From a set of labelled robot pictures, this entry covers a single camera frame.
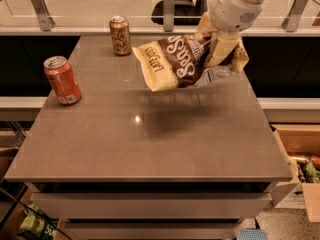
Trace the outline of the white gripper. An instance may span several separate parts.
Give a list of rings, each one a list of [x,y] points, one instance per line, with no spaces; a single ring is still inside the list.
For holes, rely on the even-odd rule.
[[[205,67],[219,65],[233,51],[239,42],[238,31],[245,30],[253,24],[262,11],[263,1],[207,0],[209,13],[205,12],[202,15],[195,31],[196,37],[211,37]]]

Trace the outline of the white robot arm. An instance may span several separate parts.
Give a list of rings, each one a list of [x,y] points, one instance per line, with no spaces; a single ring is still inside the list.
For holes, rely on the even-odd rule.
[[[241,72],[249,57],[241,31],[252,26],[263,9],[264,0],[205,0],[206,11],[196,33],[210,38],[206,67],[226,63]]]

